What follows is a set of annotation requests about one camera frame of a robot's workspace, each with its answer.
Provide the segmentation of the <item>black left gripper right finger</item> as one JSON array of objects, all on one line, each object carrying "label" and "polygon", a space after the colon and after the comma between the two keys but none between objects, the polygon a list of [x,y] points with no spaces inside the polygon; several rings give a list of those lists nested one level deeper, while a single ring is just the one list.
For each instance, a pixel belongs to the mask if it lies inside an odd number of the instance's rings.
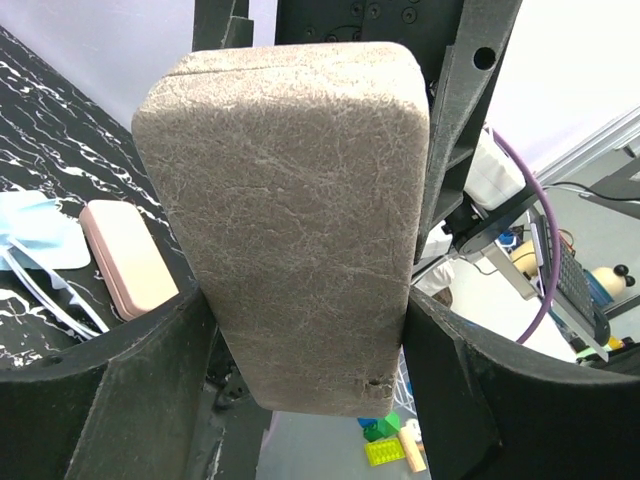
[{"label": "black left gripper right finger", "polygon": [[435,479],[635,479],[639,349],[591,366],[517,344],[419,290],[403,332]]}]

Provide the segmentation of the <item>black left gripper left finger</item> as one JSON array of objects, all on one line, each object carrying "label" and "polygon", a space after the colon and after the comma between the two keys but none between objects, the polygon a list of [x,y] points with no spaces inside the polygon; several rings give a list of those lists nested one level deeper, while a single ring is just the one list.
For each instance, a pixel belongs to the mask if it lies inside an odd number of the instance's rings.
[{"label": "black left gripper left finger", "polygon": [[1,373],[4,479],[181,479],[215,321],[200,290]]}]

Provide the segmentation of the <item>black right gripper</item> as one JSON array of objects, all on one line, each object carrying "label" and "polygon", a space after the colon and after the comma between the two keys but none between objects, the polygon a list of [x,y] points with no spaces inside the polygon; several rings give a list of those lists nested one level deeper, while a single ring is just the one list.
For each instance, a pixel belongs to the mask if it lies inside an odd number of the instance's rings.
[{"label": "black right gripper", "polygon": [[[519,1],[287,0],[275,43],[394,42],[437,80],[414,260],[464,202],[464,186],[519,13]],[[192,50],[253,44],[248,0],[196,0]]]}]

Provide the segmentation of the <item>grey glasses case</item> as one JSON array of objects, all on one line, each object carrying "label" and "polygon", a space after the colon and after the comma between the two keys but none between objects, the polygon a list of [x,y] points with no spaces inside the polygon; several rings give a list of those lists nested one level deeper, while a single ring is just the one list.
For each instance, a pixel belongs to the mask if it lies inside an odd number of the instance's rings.
[{"label": "grey glasses case", "polygon": [[411,52],[358,42],[190,53],[131,127],[256,402],[387,414],[429,144]]}]

